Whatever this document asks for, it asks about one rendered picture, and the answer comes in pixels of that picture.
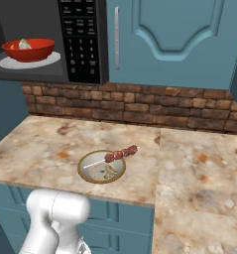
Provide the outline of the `black microwave oven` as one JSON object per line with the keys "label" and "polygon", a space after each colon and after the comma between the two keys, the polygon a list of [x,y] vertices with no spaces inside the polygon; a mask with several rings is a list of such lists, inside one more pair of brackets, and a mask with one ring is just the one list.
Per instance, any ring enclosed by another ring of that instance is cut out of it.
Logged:
{"label": "black microwave oven", "polygon": [[1,46],[22,39],[55,41],[60,60],[29,69],[0,66],[0,79],[96,85],[108,80],[106,0],[0,0]]}

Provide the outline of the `white microwave turntable plate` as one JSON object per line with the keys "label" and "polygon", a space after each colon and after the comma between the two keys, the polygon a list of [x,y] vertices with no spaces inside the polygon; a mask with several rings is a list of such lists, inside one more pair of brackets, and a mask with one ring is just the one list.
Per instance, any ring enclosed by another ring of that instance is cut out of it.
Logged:
{"label": "white microwave turntable plate", "polygon": [[30,63],[21,63],[11,59],[10,57],[7,57],[0,61],[0,66],[6,69],[29,69],[54,64],[59,60],[60,54],[57,52],[52,52],[45,60]]}

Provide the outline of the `blue upper cupboard door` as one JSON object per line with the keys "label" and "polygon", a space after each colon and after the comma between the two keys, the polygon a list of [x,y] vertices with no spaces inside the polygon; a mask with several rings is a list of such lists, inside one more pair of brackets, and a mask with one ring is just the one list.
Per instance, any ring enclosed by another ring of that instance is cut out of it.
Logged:
{"label": "blue upper cupboard door", "polygon": [[[110,81],[229,87],[237,64],[237,0],[107,0],[106,6]],[[119,7],[119,69],[115,7]]]}

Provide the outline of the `red bowl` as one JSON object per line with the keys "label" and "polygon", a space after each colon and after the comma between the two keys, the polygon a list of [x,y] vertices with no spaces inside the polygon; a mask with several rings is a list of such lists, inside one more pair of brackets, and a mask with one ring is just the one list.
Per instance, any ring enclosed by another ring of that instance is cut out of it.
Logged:
{"label": "red bowl", "polygon": [[[21,63],[38,62],[45,60],[55,48],[55,41],[50,39],[26,39],[31,48],[20,50],[20,40],[7,42],[1,46],[8,57]],[[10,50],[11,45],[15,45],[14,50]]]}

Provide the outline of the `white garlic bulb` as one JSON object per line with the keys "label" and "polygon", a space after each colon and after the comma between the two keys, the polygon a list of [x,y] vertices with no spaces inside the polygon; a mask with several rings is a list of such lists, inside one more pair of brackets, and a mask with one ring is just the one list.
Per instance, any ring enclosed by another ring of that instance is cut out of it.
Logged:
{"label": "white garlic bulb", "polygon": [[19,49],[20,50],[28,50],[31,48],[31,45],[29,42],[27,42],[25,39],[22,39],[19,43]]}

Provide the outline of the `meat kebab skewer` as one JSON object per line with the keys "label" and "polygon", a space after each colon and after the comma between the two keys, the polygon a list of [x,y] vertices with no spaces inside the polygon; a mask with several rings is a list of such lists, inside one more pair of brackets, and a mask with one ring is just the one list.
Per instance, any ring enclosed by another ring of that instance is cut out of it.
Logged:
{"label": "meat kebab skewer", "polygon": [[100,160],[98,162],[95,162],[95,163],[92,163],[92,164],[89,164],[87,166],[84,166],[84,168],[87,169],[87,168],[90,168],[92,166],[96,166],[96,165],[101,164],[101,163],[107,163],[107,164],[113,163],[114,161],[118,161],[118,160],[121,160],[123,158],[135,155],[138,152],[139,149],[140,149],[139,146],[132,145],[129,148],[126,148],[126,149],[122,149],[122,150],[119,150],[119,151],[114,151],[114,152],[107,153],[102,160]]}

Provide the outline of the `gold-rimmed patterned plate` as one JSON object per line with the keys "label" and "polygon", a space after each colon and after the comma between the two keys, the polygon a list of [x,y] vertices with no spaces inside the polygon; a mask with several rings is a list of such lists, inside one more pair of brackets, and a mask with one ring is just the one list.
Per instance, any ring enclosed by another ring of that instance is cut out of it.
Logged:
{"label": "gold-rimmed patterned plate", "polygon": [[126,170],[124,159],[106,163],[104,160],[108,150],[97,150],[83,156],[78,165],[78,174],[93,184],[109,184],[118,180]]}

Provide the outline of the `blue lower cupboard front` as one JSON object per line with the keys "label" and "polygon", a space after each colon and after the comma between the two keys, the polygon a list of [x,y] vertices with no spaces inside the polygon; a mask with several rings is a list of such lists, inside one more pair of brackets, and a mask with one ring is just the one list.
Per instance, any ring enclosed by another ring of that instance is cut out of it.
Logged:
{"label": "blue lower cupboard front", "polygon": [[[26,200],[31,189],[0,185],[0,224],[13,254],[18,254],[30,228]],[[79,235],[92,254],[151,254],[154,210],[90,199],[88,219]]]}

